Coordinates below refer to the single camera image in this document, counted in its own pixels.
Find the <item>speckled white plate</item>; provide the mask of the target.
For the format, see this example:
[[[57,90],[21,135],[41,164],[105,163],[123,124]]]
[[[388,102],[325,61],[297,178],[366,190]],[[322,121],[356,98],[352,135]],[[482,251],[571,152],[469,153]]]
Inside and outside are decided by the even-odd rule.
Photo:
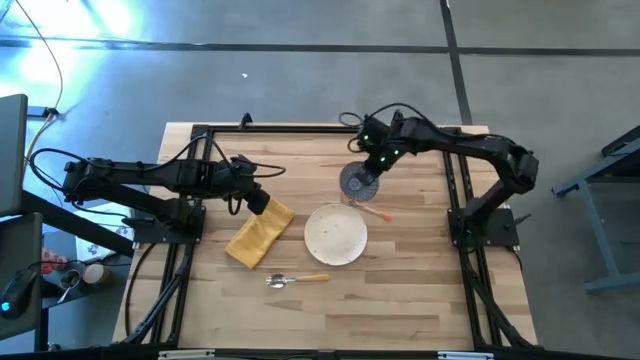
[[[354,262],[363,254],[367,239],[367,226],[360,213],[343,204],[318,208],[305,224],[305,246],[325,265],[344,266]]]

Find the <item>metal mug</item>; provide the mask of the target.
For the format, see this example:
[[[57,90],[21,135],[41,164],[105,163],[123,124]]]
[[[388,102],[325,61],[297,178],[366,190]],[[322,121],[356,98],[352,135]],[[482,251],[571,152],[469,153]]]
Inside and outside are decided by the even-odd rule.
[[[59,280],[60,288],[64,291],[76,288],[82,280],[82,274],[76,269],[66,271]]]

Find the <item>blue grey metal table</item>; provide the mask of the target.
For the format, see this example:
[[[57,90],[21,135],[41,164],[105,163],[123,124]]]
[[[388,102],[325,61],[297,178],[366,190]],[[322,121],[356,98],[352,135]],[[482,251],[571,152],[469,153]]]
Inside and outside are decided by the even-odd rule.
[[[592,193],[594,184],[640,186],[640,125],[604,146],[600,154],[602,158],[596,164],[551,189],[551,193],[558,198],[563,198],[573,191],[580,195],[604,260],[607,274],[585,282],[586,292],[640,285],[640,271],[624,273],[620,270],[607,237],[605,220],[596,206]]]

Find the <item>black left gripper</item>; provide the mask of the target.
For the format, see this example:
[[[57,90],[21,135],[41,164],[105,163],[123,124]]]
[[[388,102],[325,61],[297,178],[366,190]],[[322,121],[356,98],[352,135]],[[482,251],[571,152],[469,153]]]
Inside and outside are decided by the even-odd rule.
[[[259,183],[254,183],[253,188],[248,191],[243,199],[247,202],[248,209],[254,215],[261,215],[269,204],[271,196],[262,189]]]

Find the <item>black side desk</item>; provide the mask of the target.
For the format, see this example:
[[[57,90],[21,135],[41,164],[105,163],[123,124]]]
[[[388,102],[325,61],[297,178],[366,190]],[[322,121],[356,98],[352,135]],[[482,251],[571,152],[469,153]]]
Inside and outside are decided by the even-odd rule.
[[[42,346],[42,220],[39,213],[16,216],[0,222],[0,294],[14,274],[31,268],[37,278],[27,310],[21,317],[7,320],[0,317],[0,341],[33,331],[33,350]]]

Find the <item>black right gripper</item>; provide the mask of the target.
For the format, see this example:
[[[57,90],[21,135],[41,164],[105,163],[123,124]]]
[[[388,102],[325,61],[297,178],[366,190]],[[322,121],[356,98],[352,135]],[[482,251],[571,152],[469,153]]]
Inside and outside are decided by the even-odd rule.
[[[373,185],[382,173],[388,171],[398,160],[398,150],[387,146],[374,147],[368,151],[364,168],[356,171],[356,178],[361,183]]]

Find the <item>dark computer monitor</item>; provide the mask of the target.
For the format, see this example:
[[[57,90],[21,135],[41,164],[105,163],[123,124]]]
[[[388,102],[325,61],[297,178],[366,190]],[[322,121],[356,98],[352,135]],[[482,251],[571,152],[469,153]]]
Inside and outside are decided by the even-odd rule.
[[[28,97],[0,97],[0,217],[21,206]]]

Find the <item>white printed paper sheet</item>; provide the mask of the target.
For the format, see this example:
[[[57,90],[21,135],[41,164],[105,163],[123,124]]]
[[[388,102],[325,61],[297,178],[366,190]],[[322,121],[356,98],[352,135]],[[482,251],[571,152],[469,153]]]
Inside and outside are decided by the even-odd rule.
[[[74,214],[82,218],[82,229],[75,236],[77,260],[89,263],[116,254],[133,255],[134,230],[124,222],[133,216],[130,208],[107,202],[94,207],[78,206]]]

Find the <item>black aluminium table frame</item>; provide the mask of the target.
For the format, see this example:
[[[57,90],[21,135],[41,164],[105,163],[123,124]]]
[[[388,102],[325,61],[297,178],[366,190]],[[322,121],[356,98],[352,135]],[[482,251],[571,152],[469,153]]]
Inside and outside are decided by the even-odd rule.
[[[280,165],[265,175],[266,191],[295,217],[254,269],[225,252],[248,218],[206,202],[204,236],[194,252],[183,323],[176,344],[144,343],[129,360],[176,360],[189,352],[224,357],[347,359],[355,356],[435,357],[439,351],[492,351],[507,346],[479,295],[465,283],[460,253],[450,240],[447,212],[467,191],[481,194],[498,176],[481,159],[430,151],[407,155],[381,179],[371,207],[390,222],[364,217],[363,254],[344,266],[317,261],[304,244],[309,216],[341,198],[338,176],[358,159],[354,133],[341,125],[229,124],[214,129],[220,152]],[[328,274],[326,282],[270,288],[265,279]]]

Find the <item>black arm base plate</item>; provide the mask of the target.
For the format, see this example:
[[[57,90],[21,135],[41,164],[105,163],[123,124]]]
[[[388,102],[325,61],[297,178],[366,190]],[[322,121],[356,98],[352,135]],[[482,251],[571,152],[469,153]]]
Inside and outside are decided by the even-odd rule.
[[[202,240],[206,209],[196,206],[189,212],[185,226],[161,223],[156,217],[142,213],[142,217],[124,220],[134,230],[133,241],[140,244],[197,244]]]
[[[451,243],[456,247],[519,246],[516,221],[510,209],[493,211],[486,221],[465,217],[463,209],[449,209],[447,219]]]

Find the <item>wooden handled fork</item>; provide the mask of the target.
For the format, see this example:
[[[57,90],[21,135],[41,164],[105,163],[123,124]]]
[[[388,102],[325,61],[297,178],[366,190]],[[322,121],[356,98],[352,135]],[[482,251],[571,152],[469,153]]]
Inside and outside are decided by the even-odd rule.
[[[359,209],[359,210],[365,211],[365,212],[367,212],[369,214],[375,215],[375,216],[385,220],[386,222],[390,222],[393,219],[393,217],[390,214],[387,214],[387,213],[384,213],[382,211],[376,210],[376,209],[374,209],[372,207],[369,207],[369,206],[367,206],[367,205],[365,205],[365,204],[363,204],[361,202],[358,202],[356,200],[347,199],[346,203],[348,205],[356,208],[356,209]]]

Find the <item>yellow cloth napkin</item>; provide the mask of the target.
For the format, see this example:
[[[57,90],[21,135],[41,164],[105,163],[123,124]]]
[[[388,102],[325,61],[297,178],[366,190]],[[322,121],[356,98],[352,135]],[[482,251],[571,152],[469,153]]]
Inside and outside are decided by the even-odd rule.
[[[251,215],[225,247],[227,255],[249,269],[255,268],[286,230],[295,212],[271,198],[261,215]]]

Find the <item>white paper cup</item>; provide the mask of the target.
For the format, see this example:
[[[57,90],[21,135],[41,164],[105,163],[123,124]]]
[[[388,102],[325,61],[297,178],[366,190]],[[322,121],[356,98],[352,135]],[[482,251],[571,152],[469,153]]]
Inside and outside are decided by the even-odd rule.
[[[109,268],[100,263],[89,264],[83,271],[82,279],[88,285],[105,283],[111,275]]]

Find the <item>red small object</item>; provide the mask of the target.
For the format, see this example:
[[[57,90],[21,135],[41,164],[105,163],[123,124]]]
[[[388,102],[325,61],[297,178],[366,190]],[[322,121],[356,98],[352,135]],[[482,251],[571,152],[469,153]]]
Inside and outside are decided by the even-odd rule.
[[[48,248],[41,249],[40,270],[43,275],[51,274],[54,271],[65,270],[68,266],[68,259]]]

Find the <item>wooden handled spoon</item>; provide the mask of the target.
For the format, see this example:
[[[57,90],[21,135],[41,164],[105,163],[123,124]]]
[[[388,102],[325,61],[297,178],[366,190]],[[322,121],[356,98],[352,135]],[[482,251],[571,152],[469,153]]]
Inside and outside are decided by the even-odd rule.
[[[313,274],[304,276],[286,276],[281,273],[276,273],[268,276],[265,279],[265,283],[268,287],[274,289],[282,289],[289,283],[295,282],[326,282],[330,280],[328,274]]]

